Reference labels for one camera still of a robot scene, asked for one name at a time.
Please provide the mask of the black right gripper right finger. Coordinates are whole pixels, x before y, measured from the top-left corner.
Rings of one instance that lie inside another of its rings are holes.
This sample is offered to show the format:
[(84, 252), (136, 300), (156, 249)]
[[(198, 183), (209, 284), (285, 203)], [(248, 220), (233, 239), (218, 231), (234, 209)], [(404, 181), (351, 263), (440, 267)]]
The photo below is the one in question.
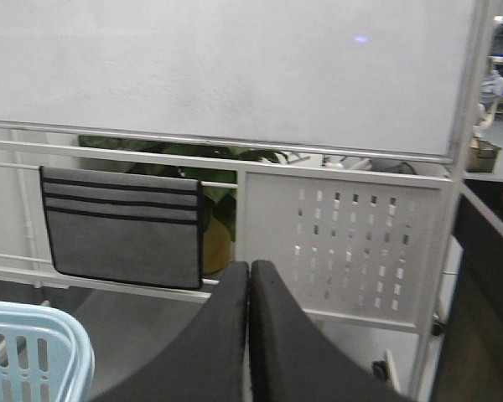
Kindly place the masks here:
[(269, 260), (251, 265), (249, 354), (255, 401), (407, 401), (312, 323)]

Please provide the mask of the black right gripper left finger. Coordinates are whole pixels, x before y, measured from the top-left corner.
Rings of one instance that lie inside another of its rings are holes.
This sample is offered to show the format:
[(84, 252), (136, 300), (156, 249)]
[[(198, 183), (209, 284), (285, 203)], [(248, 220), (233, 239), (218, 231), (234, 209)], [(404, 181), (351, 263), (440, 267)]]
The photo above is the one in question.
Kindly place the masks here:
[(249, 265), (231, 262), (192, 321), (96, 401), (243, 401)]

